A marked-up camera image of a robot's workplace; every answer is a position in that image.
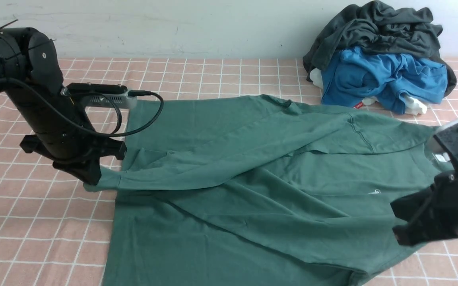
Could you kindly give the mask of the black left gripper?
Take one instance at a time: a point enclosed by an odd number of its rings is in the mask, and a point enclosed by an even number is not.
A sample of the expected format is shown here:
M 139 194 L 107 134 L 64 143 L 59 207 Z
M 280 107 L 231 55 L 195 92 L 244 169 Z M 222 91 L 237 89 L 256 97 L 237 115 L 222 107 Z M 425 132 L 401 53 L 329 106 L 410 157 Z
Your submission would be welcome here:
M 122 160 L 127 152 L 123 141 L 98 135 L 26 135 L 20 148 L 37 153 L 54 163 L 65 165 L 65 172 L 83 183 L 96 186 L 100 181 L 100 158 L 114 156 Z

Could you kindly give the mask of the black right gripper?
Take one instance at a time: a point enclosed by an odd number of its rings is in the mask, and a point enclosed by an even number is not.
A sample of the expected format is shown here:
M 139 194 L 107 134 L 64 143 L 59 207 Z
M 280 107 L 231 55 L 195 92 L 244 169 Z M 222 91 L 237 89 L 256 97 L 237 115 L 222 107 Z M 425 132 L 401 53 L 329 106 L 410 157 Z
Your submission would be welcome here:
M 446 156 L 453 170 L 438 174 L 433 187 L 390 203 L 395 217 L 404 221 L 392 227 L 401 246 L 458 239 L 458 154 L 437 155 Z

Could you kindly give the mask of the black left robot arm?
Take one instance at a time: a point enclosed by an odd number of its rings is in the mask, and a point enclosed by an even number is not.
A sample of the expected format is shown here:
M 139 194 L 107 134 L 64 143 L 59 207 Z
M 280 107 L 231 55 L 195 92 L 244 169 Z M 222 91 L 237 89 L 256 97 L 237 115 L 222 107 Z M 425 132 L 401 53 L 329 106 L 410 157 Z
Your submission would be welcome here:
M 83 183 L 97 185 L 100 158 L 121 160 L 126 152 L 122 141 L 95 132 L 84 109 L 94 96 L 123 97 L 127 91 L 121 85 L 64 86 L 52 40 L 33 28 L 0 31 L 0 93 L 7 94 L 33 131 L 20 148 L 49 158 L 55 169 Z

